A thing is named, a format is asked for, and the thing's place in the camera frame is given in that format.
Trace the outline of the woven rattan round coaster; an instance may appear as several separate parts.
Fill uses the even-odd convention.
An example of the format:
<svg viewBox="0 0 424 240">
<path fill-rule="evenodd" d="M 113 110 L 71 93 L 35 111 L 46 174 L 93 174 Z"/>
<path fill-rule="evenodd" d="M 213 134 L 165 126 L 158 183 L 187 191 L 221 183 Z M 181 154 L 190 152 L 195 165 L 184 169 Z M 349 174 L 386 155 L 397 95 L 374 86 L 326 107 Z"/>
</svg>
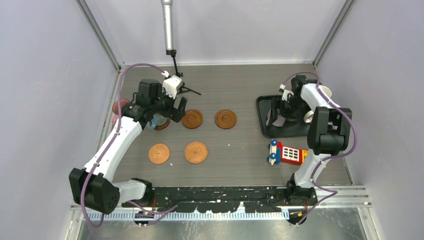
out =
<svg viewBox="0 0 424 240">
<path fill-rule="evenodd" d="M 199 164 L 208 156 L 207 146 L 199 141 L 189 143 L 184 150 L 184 157 L 191 164 Z"/>
</svg>

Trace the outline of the blue mug yellow inside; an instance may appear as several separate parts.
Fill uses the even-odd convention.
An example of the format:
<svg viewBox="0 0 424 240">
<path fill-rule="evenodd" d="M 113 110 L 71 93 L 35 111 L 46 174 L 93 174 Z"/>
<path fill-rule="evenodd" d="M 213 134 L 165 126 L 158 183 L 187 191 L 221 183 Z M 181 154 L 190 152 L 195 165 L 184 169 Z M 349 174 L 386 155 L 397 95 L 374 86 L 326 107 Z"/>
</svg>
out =
<svg viewBox="0 0 424 240">
<path fill-rule="evenodd" d="M 162 125 L 167 119 L 167 117 L 160 114 L 155 114 L 153 119 L 148 122 L 147 127 L 154 130 L 156 125 Z"/>
</svg>

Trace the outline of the brown wooden coaster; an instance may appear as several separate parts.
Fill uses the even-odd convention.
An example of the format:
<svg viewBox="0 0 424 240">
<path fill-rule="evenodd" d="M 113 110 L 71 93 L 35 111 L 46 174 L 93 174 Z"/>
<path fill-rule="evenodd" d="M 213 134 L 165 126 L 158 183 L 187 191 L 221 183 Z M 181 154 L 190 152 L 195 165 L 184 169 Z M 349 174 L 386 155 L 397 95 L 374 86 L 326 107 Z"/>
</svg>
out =
<svg viewBox="0 0 424 240">
<path fill-rule="evenodd" d="M 170 122 L 171 120 L 168 118 L 162 125 L 156 125 L 154 130 L 163 130 L 170 124 Z"/>
<path fill-rule="evenodd" d="M 231 129 L 237 124 L 237 115 L 230 109 L 222 109 L 215 114 L 214 121 L 221 129 Z"/>
</svg>

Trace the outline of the dark wooden round coaster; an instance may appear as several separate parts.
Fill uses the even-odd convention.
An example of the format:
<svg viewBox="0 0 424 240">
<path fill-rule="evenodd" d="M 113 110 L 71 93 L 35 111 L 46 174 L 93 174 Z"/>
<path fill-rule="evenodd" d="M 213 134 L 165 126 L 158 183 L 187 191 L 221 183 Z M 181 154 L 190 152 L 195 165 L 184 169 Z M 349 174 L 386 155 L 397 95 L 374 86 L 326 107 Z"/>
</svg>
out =
<svg viewBox="0 0 424 240">
<path fill-rule="evenodd" d="M 185 112 L 181 122 L 187 129 L 196 129 L 203 123 L 203 114 L 197 109 L 189 109 Z"/>
</svg>

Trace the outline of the pink floral mug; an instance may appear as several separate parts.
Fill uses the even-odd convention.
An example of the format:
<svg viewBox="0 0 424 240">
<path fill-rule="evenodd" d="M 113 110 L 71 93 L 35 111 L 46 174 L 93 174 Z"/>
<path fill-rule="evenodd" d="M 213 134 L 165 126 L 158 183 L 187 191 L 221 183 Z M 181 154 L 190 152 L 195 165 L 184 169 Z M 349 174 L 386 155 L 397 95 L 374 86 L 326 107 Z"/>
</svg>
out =
<svg viewBox="0 0 424 240">
<path fill-rule="evenodd" d="M 127 105 L 130 101 L 125 98 L 121 98 L 119 101 L 116 101 L 112 106 L 112 112 L 114 113 L 114 117 L 112 118 L 112 125 L 114 126 L 116 122 L 118 121 L 119 117 L 119 111 L 121 110 L 121 107 L 124 107 Z"/>
</svg>

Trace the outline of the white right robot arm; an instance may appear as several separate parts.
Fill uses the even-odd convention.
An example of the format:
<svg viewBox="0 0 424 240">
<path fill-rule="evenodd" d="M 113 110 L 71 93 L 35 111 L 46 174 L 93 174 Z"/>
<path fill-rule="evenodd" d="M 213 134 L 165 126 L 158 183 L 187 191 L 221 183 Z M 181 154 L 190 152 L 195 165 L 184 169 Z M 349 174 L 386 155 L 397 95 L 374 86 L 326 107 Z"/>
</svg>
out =
<svg viewBox="0 0 424 240">
<path fill-rule="evenodd" d="M 291 205 L 299 205 L 315 193 L 317 178 L 327 162 L 337 158 L 349 144 L 352 111 L 335 103 L 332 92 L 319 78 L 308 79 L 306 72 L 289 77 L 291 88 L 285 83 L 279 87 L 280 95 L 270 99 L 264 128 L 270 137 L 299 137 L 307 140 L 307 154 L 289 152 L 280 143 L 272 142 L 268 158 L 270 164 L 301 159 L 300 168 L 292 174 L 286 185 L 285 198 Z"/>
</svg>

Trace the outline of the white mug orange inside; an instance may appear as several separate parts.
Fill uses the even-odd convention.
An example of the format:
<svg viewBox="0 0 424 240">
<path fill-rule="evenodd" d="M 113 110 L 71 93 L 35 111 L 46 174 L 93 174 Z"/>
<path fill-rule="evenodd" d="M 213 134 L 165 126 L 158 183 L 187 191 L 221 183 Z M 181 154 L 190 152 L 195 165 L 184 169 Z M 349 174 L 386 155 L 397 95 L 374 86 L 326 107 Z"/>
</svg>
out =
<svg viewBox="0 0 424 240">
<path fill-rule="evenodd" d="M 312 110 L 309 110 L 303 117 L 303 121 L 306 124 L 310 124 L 313 120 L 314 112 Z"/>
</svg>

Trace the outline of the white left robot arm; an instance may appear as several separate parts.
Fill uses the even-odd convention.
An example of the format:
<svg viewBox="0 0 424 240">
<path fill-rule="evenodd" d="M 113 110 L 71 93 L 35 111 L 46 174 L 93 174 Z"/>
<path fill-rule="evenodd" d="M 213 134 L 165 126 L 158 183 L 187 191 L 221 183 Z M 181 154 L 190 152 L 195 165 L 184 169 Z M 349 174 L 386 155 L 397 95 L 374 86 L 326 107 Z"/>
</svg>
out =
<svg viewBox="0 0 424 240">
<path fill-rule="evenodd" d="M 69 182 L 76 204 L 108 215 L 130 201 L 141 207 L 153 202 L 151 182 L 134 177 L 113 183 L 113 177 L 129 146 L 145 127 L 153 124 L 154 116 L 161 115 L 176 123 L 183 118 L 187 99 L 182 97 L 179 106 L 174 106 L 183 85 L 183 80 L 175 75 L 163 82 L 154 79 L 139 82 L 135 101 L 121 107 L 122 116 L 106 142 L 83 168 L 71 170 Z"/>
</svg>

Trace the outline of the smooth orange round coaster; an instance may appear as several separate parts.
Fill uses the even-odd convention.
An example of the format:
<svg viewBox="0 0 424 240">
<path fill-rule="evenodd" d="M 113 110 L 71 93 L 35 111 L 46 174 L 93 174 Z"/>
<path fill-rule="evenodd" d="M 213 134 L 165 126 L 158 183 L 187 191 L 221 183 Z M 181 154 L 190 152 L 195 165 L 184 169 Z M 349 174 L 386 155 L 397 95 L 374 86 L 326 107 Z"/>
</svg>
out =
<svg viewBox="0 0 424 240">
<path fill-rule="evenodd" d="M 157 143 L 153 145 L 148 151 L 148 158 L 154 164 L 162 164 L 170 157 L 170 150 L 167 145 Z"/>
</svg>

